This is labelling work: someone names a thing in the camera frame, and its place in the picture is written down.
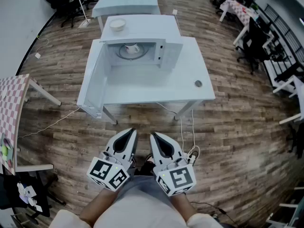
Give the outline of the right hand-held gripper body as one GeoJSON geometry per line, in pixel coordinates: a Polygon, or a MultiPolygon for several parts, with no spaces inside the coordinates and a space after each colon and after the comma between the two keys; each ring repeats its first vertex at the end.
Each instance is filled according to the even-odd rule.
{"type": "Polygon", "coordinates": [[[192,158],[182,157],[153,168],[155,180],[167,196],[187,192],[196,185],[193,162],[192,158]]]}

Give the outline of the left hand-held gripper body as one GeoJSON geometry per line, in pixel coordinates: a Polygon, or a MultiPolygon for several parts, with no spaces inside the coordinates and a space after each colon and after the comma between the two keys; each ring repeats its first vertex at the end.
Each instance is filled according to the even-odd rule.
{"type": "Polygon", "coordinates": [[[87,176],[96,184],[108,190],[118,190],[130,178],[128,170],[135,163],[120,160],[106,151],[94,157],[87,171],[87,176]]]}

